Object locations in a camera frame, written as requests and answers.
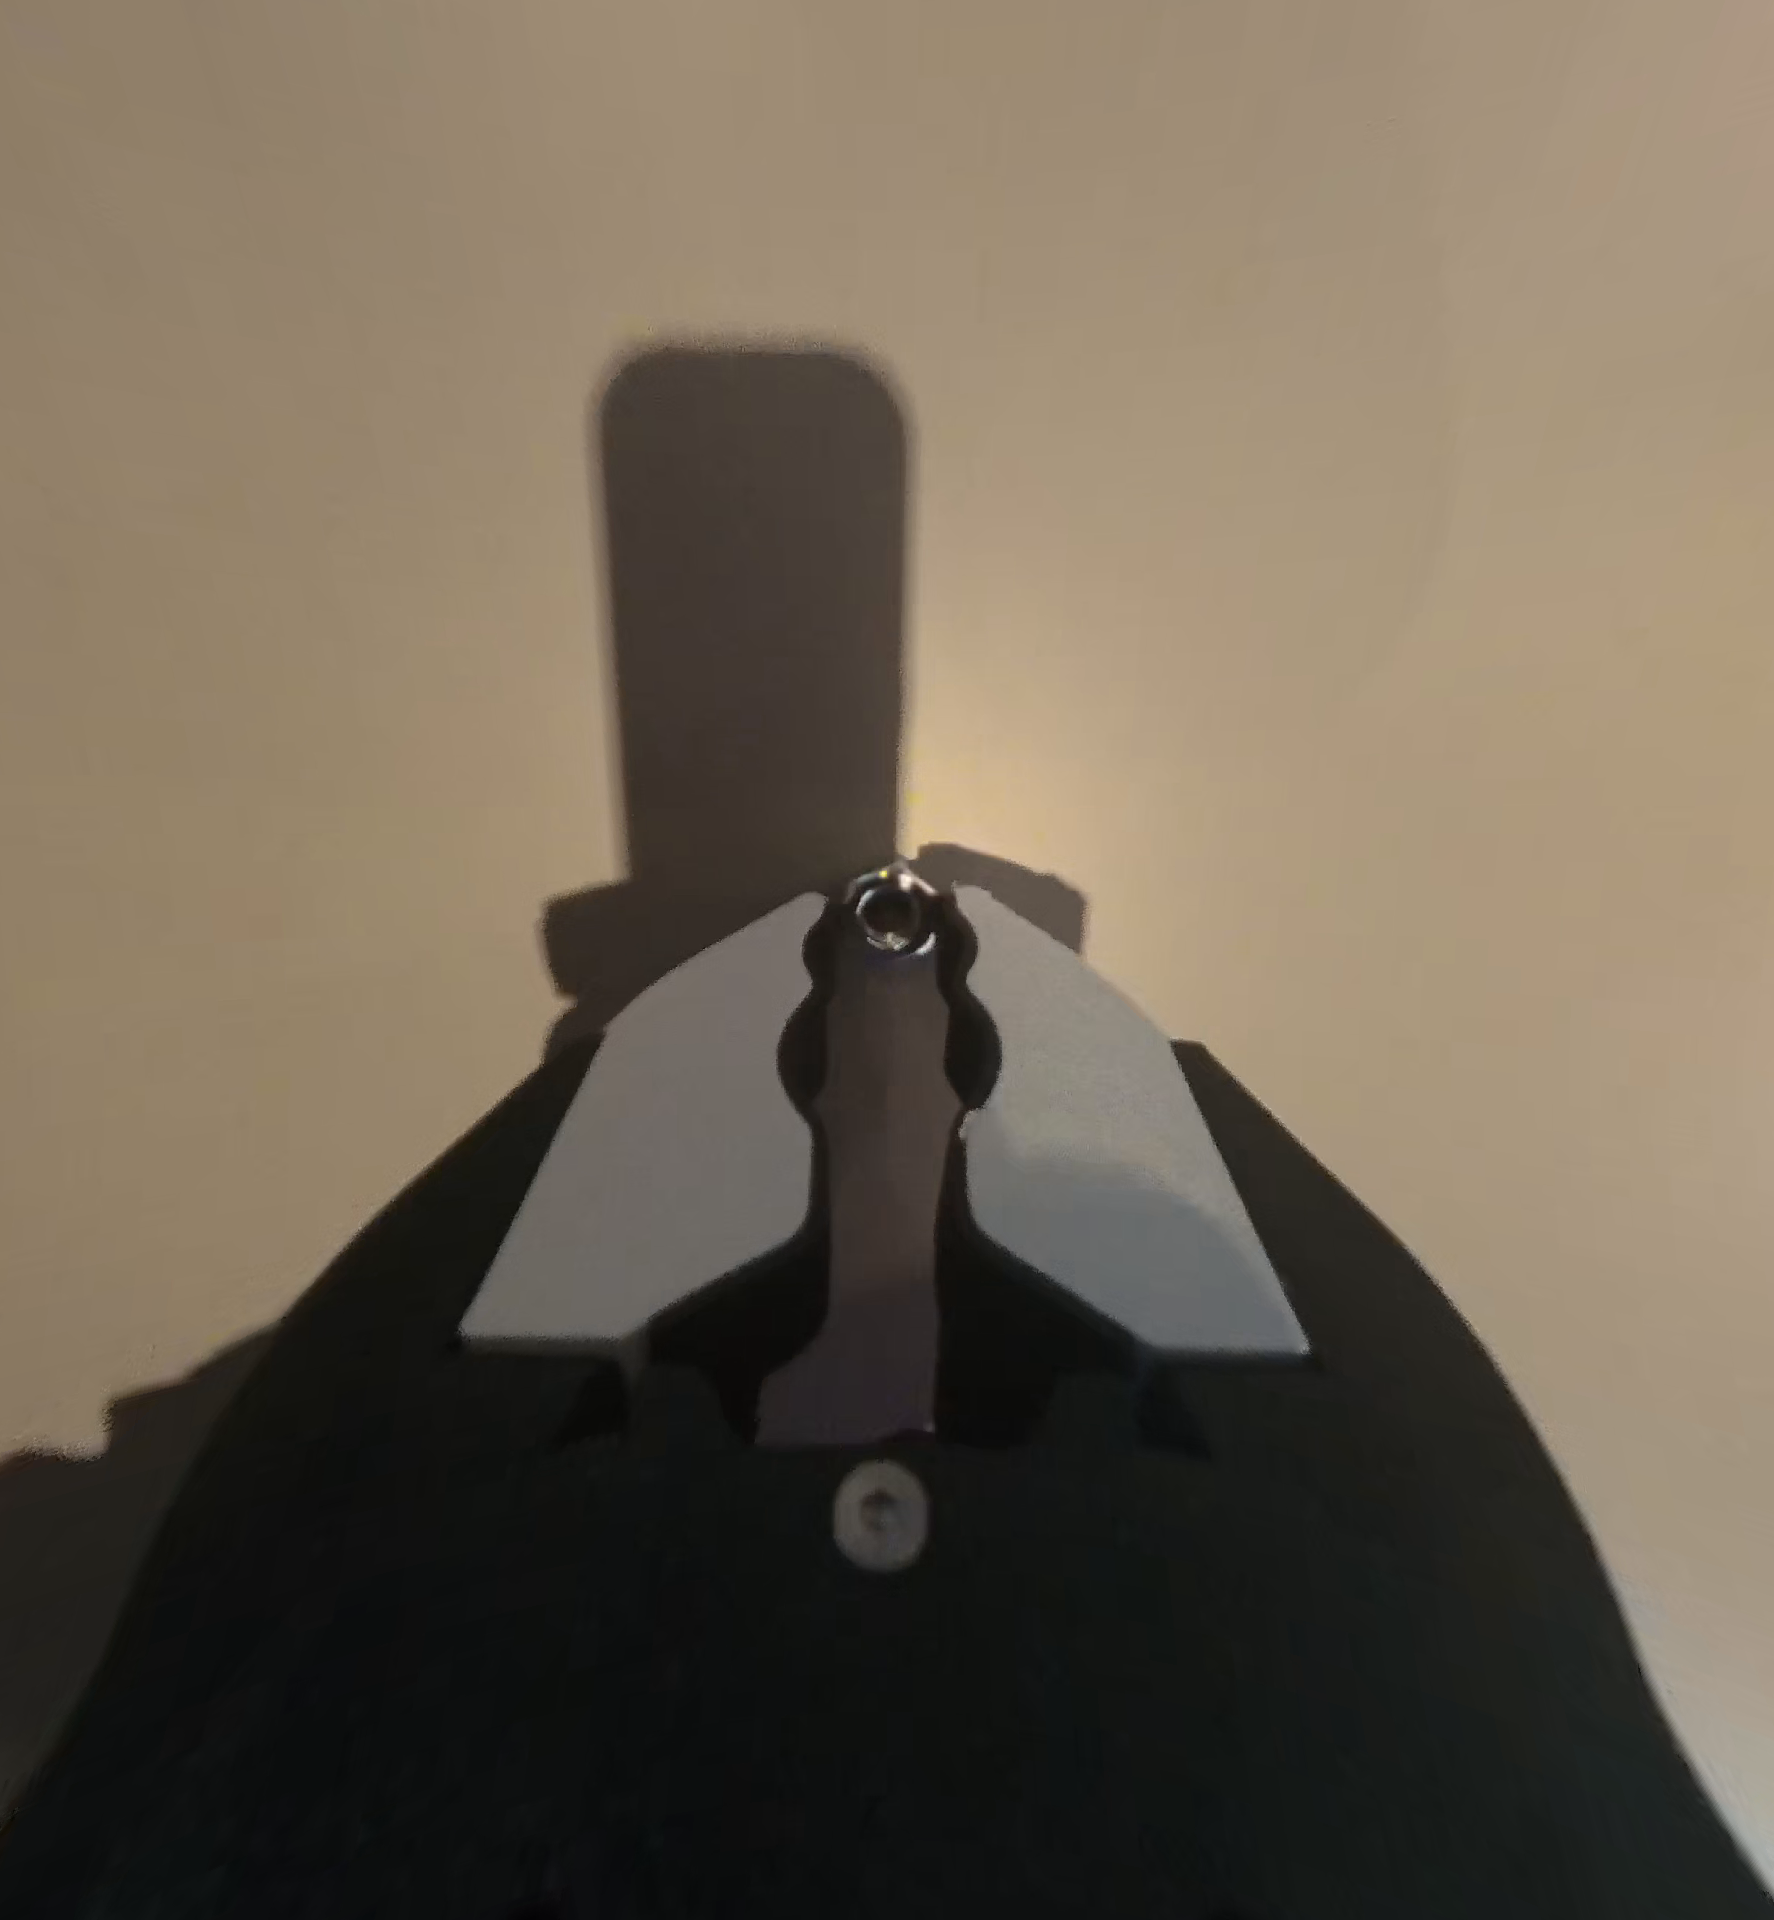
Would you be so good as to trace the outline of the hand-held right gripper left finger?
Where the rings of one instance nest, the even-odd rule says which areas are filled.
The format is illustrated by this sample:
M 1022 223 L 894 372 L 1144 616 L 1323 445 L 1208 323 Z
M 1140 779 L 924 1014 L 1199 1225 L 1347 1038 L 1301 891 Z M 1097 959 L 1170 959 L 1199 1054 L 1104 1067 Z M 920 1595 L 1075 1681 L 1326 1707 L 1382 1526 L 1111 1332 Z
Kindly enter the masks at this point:
M 612 1019 L 462 1316 L 468 1347 L 635 1370 L 747 1337 L 770 1370 L 820 1330 L 829 908 L 799 891 Z

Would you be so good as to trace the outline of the silver hex nut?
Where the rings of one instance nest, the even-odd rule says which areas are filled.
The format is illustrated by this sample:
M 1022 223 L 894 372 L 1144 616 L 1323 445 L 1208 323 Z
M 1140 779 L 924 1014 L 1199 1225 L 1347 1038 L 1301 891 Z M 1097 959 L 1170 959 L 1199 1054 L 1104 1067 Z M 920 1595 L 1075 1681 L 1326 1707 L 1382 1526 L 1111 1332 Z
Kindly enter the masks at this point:
M 904 959 L 921 953 L 930 937 L 928 898 L 924 880 L 904 860 L 890 860 L 855 874 L 843 907 L 872 953 Z

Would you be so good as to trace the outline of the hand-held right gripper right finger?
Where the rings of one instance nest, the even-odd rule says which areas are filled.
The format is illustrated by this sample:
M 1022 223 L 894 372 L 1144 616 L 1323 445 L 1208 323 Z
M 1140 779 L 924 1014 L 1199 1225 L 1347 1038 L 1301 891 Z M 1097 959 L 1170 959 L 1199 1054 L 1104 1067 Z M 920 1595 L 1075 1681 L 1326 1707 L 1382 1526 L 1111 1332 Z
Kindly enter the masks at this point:
M 1307 1362 L 1167 1032 L 990 888 L 941 908 L 941 1365 Z

